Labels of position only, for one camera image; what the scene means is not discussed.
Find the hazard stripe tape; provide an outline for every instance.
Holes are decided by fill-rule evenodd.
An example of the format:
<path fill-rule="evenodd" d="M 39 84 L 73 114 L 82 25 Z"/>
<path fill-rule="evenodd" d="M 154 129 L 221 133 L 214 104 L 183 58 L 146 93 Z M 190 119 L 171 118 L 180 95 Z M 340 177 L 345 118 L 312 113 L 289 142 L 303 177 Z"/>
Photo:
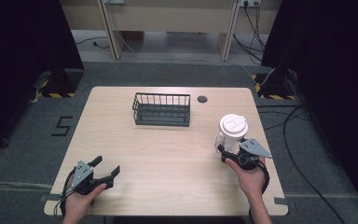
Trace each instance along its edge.
<path fill-rule="evenodd" d="M 258 96 L 262 99 L 272 99 L 272 100 L 295 100 L 296 97 L 293 95 L 265 95 L 258 94 Z"/>
<path fill-rule="evenodd" d="M 39 92 L 39 97 L 50 97 L 50 98 L 64 98 L 64 97 L 74 97 L 74 93 L 54 93 L 54 92 Z"/>
<path fill-rule="evenodd" d="M 252 75 L 252 79 L 255 80 L 257 75 Z M 257 92 L 258 97 L 262 99 L 272 99 L 272 100 L 295 100 L 296 97 L 294 95 L 266 95 L 260 92 L 261 87 L 259 83 L 255 84 L 255 92 Z"/>

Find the wall outlet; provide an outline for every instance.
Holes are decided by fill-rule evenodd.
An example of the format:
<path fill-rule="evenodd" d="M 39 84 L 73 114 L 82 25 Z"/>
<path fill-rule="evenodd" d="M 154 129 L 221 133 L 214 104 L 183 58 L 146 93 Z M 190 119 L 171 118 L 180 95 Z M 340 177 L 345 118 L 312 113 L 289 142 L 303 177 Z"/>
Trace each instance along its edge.
<path fill-rule="evenodd" d="M 256 4 L 260 6 L 261 0 L 241 0 L 240 7 L 245 7 L 245 1 L 248 2 L 248 7 L 255 7 Z"/>

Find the black wire basket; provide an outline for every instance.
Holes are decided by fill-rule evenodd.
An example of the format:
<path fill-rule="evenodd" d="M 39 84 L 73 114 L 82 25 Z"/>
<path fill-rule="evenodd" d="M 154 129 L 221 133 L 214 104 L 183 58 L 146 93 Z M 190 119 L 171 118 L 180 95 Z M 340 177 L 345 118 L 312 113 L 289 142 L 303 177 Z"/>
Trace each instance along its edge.
<path fill-rule="evenodd" d="M 137 125 L 190 125 L 190 95 L 137 92 L 132 104 Z"/>

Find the hand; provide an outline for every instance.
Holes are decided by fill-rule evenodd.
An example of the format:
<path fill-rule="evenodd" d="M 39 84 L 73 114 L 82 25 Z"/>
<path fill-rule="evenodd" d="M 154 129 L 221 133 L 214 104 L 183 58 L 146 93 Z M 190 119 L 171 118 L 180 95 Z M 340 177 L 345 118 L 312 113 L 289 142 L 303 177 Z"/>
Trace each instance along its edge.
<path fill-rule="evenodd" d="M 272 223 L 269 212 L 267 211 L 263 201 L 262 188 L 265 182 L 263 171 L 259 167 L 256 167 L 252 171 L 245 171 L 242 170 L 235 161 L 226 159 L 225 162 L 237 174 L 240 188 L 245 193 L 246 198 L 249 201 L 250 211 L 252 213 L 254 223 Z"/>
<path fill-rule="evenodd" d="M 242 170 L 235 161 L 226 159 L 226 163 L 237 174 L 240 188 L 248 198 L 255 196 L 261 197 L 265 177 L 263 171 L 259 167 L 256 167 L 252 171 L 245 171 Z"/>
<path fill-rule="evenodd" d="M 74 176 L 72 175 L 68 181 L 68 188 L 72 185 Z M 79 224 L 89 211 L 92 200 L 94 200 L 100 193 L 106 189 L 106 184 L 101 184 L 95 188 L 88 195 L 81 195 L 77 192 L 69 195 L 66 198 L 65 217 L 62 224 Z"/>

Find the wooden table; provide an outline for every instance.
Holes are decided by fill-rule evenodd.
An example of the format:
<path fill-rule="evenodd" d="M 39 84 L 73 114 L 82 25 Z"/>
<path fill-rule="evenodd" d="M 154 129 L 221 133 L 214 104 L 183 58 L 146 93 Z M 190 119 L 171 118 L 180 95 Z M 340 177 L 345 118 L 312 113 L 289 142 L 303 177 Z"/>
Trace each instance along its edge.
<path fill-rule="evenodd" d="M 189 127 L 135 125 L 136 92 L 191 95 Z M 199 103 L 200 96 L 208 98 Z M 112 189 L 105 190 L 89 210 L 99 216 L 247 216 L 249 204 L 235 173 L 214 150 L 219 120 L 229 113 L 247 118 L 247 138 L 269 145 L 250 90 L 245 88 L 96 87 L 78 122 L 72 142 L 51 190 L 59 194 L 77 161 L 103 161 L 95 167 L 101 178 L 120 165 Z M 273 160 L 266 159 L 270 182 L 264 201 L 272 216 L 287 205 Z M 57 202 L 47 201 L 53 215 Z"/>

